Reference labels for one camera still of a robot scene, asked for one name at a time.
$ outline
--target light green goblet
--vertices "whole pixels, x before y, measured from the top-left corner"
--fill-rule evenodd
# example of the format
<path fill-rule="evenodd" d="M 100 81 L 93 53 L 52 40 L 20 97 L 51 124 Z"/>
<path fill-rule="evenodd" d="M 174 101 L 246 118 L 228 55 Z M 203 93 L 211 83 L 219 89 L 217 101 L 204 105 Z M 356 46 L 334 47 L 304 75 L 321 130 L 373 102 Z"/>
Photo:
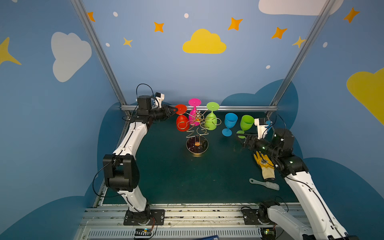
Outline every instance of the light green goblet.
<path fill-rule="evenodd" d="M 220 105 L 215 102 L 210 102 L 207 104 L 208 110 L 211 112 L 205 117 L 205 126 L 208 130 L 215 130 L 217 127 L 217 117 L 214 114 L 214 111 L 219 109 Z"/>
<path fill-rule="evenodd" d="M 251 115 L 242 116 L 241 122 L 240 122 L 241 130 L 237 131 L 236 133 L 244 133 L 244 131 L 249 130 L 254 123 L 255 123 L 255 119 Z"/>

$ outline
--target glove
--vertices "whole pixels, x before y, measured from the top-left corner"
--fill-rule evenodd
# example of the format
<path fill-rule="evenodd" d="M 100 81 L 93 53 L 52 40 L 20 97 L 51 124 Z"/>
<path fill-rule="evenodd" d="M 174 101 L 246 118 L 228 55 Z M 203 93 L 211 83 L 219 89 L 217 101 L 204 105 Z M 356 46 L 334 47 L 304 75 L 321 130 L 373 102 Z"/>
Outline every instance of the glove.
<path fill-rule="evenodd" d="M 256 152 L 253 155 L 256 163 L 261 167 L 264 180 L 274 180 L 275 179 L 275 168 L 273 163 L 269 160 L 267 155 L 264 155 L 260 152 Z"/>

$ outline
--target wall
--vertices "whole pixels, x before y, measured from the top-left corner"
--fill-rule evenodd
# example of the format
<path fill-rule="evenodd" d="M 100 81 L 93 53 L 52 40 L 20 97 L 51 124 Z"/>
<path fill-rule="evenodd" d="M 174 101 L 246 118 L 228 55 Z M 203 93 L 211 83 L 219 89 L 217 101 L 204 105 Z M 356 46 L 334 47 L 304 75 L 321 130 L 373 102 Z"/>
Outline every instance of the wall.
<path fill-rule="evenodd" d="M 378 0 L 344 1 L 290 84 L 298 103 L 288 91 L 279 103 L 318 190 L 362 240 L 384 235 L 376 225 L 384 215 L 383 8 Z"/>
<path fill-rule="evenodd" d="M 69 0 L 1 1 L 0 23 L 0 239 L 71 239 L 122 111 Z"/>
<path fill-rule="evenodd" d="M 284 78 L 325 1 L 299 2 L 84 0 L 129 104 L 139 83 L 220 104 Z"/>

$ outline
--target white brush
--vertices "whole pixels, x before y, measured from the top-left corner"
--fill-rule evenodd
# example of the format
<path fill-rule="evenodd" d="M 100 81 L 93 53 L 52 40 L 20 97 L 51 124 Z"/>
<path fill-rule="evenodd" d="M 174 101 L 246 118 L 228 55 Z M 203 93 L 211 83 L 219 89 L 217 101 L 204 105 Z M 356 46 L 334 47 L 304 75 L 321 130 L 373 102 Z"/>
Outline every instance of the white brush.
<path fill-rule="evenodd" d="M 267 188 L 270 188 L 270 189 L 273 189 L 276 191 L 279 191 L 279 189 L 280 189 L 279 184 L 274 183 L 274 182 L 259 182 L 253 178 L 250 178 L 249 182 L 252 184 L 260 184 L 260 185 L 263 185 L 264 187 L 267 187 Z"/>

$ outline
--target black mounting plate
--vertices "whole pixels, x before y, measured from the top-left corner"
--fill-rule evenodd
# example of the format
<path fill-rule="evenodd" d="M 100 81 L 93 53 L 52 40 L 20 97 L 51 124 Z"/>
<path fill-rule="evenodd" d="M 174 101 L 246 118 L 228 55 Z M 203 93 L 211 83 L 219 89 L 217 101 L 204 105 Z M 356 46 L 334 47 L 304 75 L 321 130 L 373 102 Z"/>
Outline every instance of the black mounting plate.
<path fill-rule="evenodd" d="M 245 225 L 260 225 L 257 217 L 257 209 L 242 209 Z"/>
<path fill-rule="evenodd" d="M 128 212 L 129 212 L 129 210 L 127 210 L 127 212 L 125 213 L 123 224 L 125 226 L 140 226 L 140 224 L 136 221 L 136 219 L 130 218 L 128 216 Z M 156 226 L 156 224 L 157 225 L 164 225 L 164 213 L 165 213 L 164 209 L 151 210 L 151 216 L 150 216 L 149 222 L 146 224 L 146 226 L 148 226 L 148 225 L 152 226 L 152 224 L 153 224 L 152 217 L 154 217 L 156 219 L 155 226 Z"/>

